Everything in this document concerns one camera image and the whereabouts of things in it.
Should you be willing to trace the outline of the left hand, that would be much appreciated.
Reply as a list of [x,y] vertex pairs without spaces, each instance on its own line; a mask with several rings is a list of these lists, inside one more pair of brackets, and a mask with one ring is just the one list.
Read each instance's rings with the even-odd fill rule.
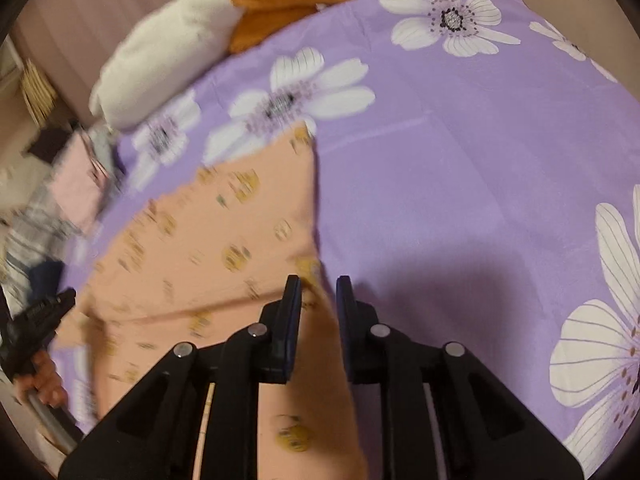
[[66,406],[68,395],[49,353],[46,350],[37,352],[32,357],[32,366],[34,374],[16,375],[13,379],[15,393],[21,404],[27,404],[29,391],[35,390],[41,403],[52,408]]

